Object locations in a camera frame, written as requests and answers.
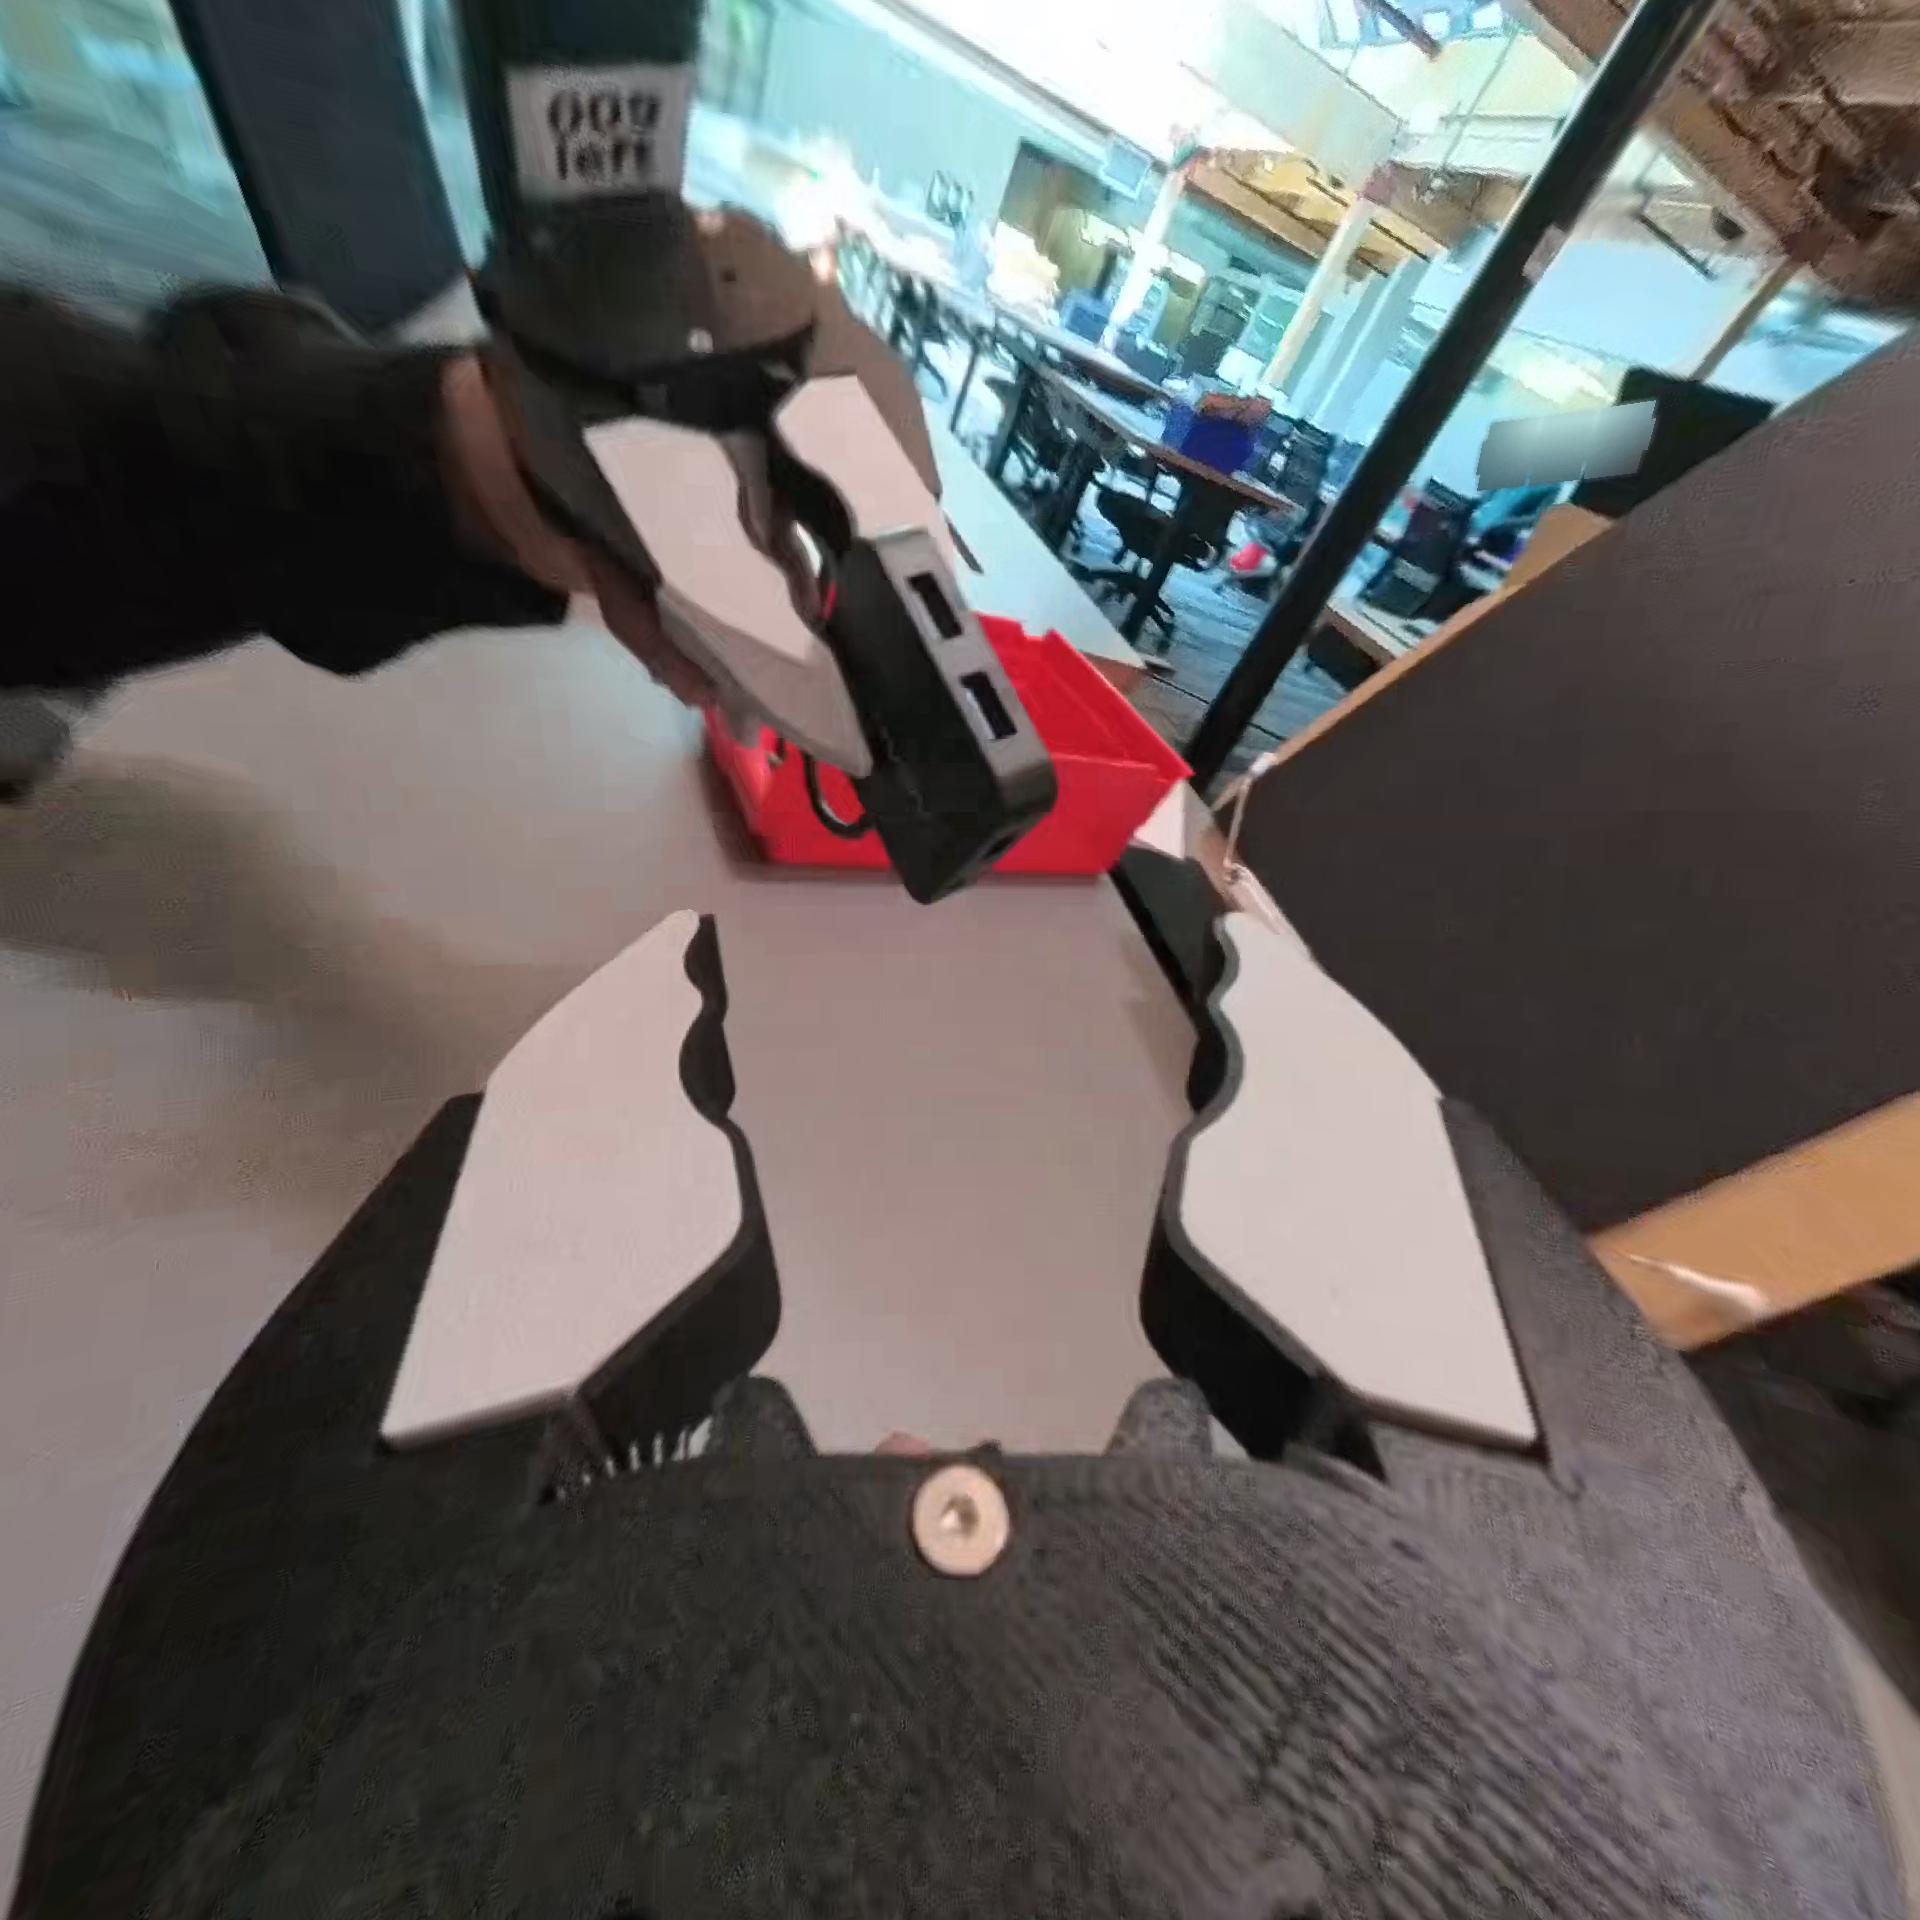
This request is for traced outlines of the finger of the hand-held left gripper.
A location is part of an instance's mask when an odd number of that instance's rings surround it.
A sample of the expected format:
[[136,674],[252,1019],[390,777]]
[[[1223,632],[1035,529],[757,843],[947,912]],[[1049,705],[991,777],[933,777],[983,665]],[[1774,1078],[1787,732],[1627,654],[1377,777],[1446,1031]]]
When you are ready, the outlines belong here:
[[857,374],[807,377],[774,407],[779,494],[829,562],[857,542],[918,535],[957,577],[962,558],[947,526],[944,486],[917,393],[901,434]]
[[724,714],[757,721],[847,777],[869,777],[872,749],[840,667],[801,615],[782,565],[743,522],[724,442],[652,418],[593,425],[583,442],[654,565],[668,637],[700,667]]

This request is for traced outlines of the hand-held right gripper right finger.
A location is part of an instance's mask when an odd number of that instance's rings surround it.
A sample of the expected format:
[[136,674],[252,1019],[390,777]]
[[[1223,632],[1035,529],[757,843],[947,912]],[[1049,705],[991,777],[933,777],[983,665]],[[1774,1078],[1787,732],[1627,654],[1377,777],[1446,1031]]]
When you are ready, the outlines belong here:
[[1223,912],[1142,1328],[1252,1458],[1383,1427],[1533,1454],[1541,1423],[1444,1097],[1310,952]]

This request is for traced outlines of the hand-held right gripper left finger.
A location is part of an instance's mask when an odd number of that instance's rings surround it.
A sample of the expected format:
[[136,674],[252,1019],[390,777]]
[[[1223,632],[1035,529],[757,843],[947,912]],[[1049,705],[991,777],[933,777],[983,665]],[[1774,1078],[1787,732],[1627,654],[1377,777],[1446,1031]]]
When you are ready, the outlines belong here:
[[561,1417],[589,1454],[686,1454],[782,1320],[733,1118],[718,919],[668,912],[493,1070],[380,1441]]

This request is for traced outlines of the black usb hub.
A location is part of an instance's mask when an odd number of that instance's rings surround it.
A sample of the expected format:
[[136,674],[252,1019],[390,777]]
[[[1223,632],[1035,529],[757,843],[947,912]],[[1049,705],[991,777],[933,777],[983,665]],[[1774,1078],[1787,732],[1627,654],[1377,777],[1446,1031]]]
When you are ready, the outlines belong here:
[[959,895],[1058,803],[1039,724],[925,529],[847,542],[822,637],[869,752],[865,826],[913,900]]

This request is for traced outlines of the red plastic bin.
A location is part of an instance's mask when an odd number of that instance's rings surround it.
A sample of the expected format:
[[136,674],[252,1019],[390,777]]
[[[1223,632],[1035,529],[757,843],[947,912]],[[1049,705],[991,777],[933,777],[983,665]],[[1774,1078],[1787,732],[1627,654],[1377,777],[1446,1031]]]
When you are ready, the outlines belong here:
[[[1039,724],[1058,774],[1058,803],[993,863],[993,877],[1100,877],[1186,779],[1186,761],[1067,637],[1029,632],[991,611],[978,623]],[[887,870],[875,835],[850,843],[816,821],[801,753],[779,732],[765,731],[739,743],[720,711],[704,714],[704,732],[707,758],[760,860],[804,870]]]

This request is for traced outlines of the person's left forearm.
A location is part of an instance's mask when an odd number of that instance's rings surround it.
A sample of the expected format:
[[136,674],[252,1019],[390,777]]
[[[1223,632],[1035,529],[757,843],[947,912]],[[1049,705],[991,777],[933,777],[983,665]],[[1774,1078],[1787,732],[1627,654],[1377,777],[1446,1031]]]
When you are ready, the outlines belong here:
[[572,590],[453,467],[471,352],[384,349],[271,289],[145,324],[3,287],[3,692],[81,692],[264,637],[337,678]]

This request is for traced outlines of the person's left hand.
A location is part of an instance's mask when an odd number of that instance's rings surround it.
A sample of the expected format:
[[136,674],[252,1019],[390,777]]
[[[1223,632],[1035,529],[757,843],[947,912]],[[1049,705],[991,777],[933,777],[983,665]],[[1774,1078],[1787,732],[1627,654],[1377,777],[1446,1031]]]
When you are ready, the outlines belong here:
[[683,707],[712,707],[718,688],[670,639],[654,590],[544,518],[522,467],[522,418],[496,395],[483,354],[443,354],[440,390],[440,458],[469,535],[535,587],[567,603],[589,598],[599,623],[658,685]]

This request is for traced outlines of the wooden top table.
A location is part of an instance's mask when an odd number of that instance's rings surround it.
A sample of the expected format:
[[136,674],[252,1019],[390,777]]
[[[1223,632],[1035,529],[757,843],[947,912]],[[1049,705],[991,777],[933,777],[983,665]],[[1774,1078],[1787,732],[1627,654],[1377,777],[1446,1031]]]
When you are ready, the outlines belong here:
[[[1305,503],[1281,494],[1252,458],[1234,473],[1220,473],[1159,447],[1169,405],[1169,398],[1142,401],[1120,395],[1093,385],[1090,372],[1070,359],[1019,349],[1019,381],[1007,395],[999,422],[1007,447],[988,462],[991,476],[999,476],[1009,455],[1019,451],[1026,458],[1029,470],[1026,486],[1016,488],[1016,506],[1026,508],[1031,529],[1070,567],[1070,577],[1097,603],[1117,607],[1117,629],[1148,651],[1154,669],[1167,669],[1179,632],[1169,583],[1185,575],[1198,580],[1223,577],[1236,550],[1234,529],[1242,525],[1279,522],[1297,526],[1305,514]],[[1174,506],[1186,486],[1225,494],[1234,518],[1220,565],[1202,575],[1186,567],[1169,569],[1172,553],[1162,545],[1159,562],[1143,580],[1131,590],[1100,593],[1087,575],[1117,558],[1117,529],[1093,506],[1100,486],[1143,494],[1159,508]]]

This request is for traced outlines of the black office chair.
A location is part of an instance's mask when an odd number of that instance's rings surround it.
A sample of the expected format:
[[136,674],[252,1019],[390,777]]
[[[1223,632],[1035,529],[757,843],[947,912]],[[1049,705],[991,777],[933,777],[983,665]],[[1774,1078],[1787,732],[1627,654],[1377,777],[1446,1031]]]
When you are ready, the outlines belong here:
[[1087,575],[1100,593],[1133,587],[1159,562],[1169,545],[1169,569],[1209,569],[1220,565],[1234,506],[1225,494],[1186,486],[1174,506],[1159,508],[1143,494],[1123,494],[1100,486],[1093,495],[1097,514],[1117,529],[1117,558],[1106,567]]

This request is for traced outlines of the blue box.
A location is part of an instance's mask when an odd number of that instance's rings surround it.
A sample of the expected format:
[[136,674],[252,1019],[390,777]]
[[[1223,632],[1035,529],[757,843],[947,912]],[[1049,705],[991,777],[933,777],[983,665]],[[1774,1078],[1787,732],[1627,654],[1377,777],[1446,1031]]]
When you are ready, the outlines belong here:
[[1271,407],[1261,395],[1207,393],[1174,398],[1167,407],[1159,447],[1190,466],[1234,473],[1252,458],[1267,412]]

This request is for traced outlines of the black foam board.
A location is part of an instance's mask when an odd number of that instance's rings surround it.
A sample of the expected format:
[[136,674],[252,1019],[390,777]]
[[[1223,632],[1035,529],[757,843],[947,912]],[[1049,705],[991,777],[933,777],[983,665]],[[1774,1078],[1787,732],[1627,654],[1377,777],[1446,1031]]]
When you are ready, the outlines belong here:
[[1236,857],[1676,1347],[1918,1266],[1918,335],[1252,782]]

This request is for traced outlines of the dark cloth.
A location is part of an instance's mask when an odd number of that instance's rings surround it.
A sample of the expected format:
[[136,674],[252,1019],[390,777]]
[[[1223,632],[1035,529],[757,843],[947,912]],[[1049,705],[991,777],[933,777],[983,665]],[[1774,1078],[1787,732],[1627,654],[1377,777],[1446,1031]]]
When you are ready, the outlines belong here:
[[1818,1586],[1918,1704],[1918,1269],[1686,1354]]

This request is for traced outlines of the black metal pole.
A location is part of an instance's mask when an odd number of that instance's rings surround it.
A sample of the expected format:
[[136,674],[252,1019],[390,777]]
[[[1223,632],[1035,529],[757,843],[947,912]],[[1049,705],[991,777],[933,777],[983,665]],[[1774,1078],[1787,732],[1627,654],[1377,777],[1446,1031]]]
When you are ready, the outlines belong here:
[[1252,726],[1283,665],[1316,629],[1342,575],[1376,535],[1388,506],[1453,418],[1490,349],[1549,271],[1629,133],[1691,52],[1714,12],[1714,2],[1636,2],[1627,12],[1585,79],[1578,107],[1552,138],[1549,156],[1526,182],[1469,289],[1453,307],[1448,320],[1437,329],[1423,362],[1304,545],[1271,607],[1180,749],[1198,786],[1209,786],[1228,767],[1228,753]]

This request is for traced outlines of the dark window frame post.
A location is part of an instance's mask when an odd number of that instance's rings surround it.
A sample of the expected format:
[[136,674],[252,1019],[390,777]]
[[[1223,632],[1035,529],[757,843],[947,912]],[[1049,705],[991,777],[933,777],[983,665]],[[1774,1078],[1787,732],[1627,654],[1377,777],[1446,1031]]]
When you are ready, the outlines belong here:
[[172,2],[271,278],[364,336],[469,278],[398,2]]

